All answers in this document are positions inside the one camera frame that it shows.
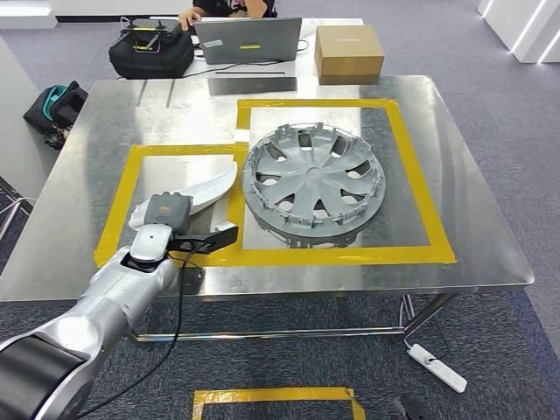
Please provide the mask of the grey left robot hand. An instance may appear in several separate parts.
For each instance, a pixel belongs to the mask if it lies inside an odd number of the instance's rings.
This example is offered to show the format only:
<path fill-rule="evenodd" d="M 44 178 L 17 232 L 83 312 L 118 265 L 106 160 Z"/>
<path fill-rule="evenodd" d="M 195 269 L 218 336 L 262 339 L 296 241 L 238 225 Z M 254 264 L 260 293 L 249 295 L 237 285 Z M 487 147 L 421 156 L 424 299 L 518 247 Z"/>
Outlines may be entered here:
<path fill-rule="evenodd" d="M 152 195 L 145 210 L 143 224 L 162 224 L 178 235 L 186 235 L 191 223 L 193 198 L 179 192 Z"/>

